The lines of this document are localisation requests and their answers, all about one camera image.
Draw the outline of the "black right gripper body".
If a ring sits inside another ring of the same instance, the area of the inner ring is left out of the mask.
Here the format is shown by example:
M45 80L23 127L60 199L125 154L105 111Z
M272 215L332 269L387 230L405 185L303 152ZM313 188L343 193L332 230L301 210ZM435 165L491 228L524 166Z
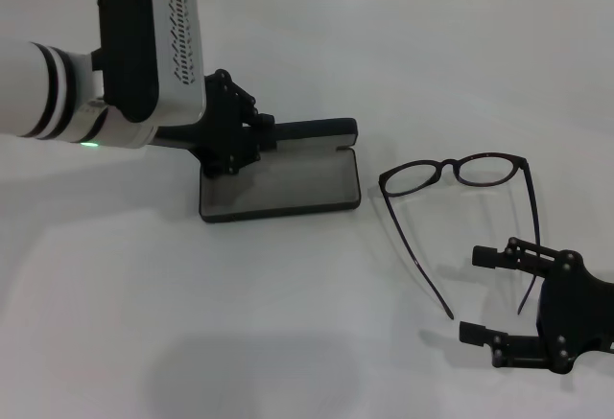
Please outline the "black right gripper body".
M613 284L592 275L575 251L561 251L539 297L537 329L550 370L569 373L587 352L613 352Z

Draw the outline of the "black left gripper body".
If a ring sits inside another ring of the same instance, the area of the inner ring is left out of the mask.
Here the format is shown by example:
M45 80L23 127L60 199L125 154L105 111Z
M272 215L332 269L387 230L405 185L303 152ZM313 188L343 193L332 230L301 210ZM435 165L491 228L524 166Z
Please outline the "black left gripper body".
M161 127L153 144L189 151L201 164L203 175L236 175L260 159L248 144L242 115L257 111L255 99L232 80L224 69L204 78L206 108L194 124Z

